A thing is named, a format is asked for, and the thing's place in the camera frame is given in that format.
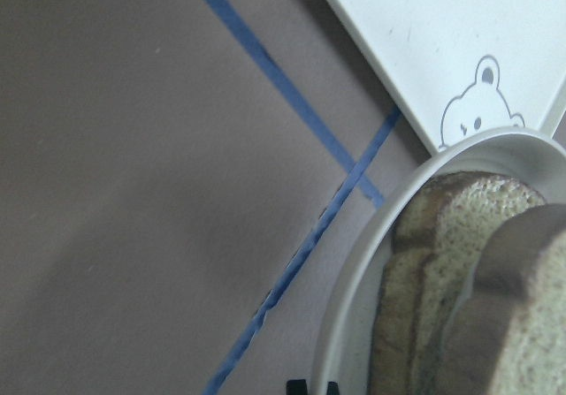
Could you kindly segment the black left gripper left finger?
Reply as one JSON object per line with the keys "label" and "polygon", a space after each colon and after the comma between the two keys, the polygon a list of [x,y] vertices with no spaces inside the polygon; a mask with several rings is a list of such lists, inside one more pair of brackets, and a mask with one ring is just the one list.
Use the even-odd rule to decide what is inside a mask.
{"label": "black left gripper left finger", "polygon": [[308,394],[308,384],[305,379],[291,379],[286,382],[286,395]]}

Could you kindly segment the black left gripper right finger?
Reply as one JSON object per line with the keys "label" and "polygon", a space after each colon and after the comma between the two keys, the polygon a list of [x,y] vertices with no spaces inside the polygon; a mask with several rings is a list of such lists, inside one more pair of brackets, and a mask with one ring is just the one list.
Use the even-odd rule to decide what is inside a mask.
{"label": "black left gripper right finger", "polygon": [[329,381],[326,386],[325,395],[340,395],[340,387],[337,382]]}

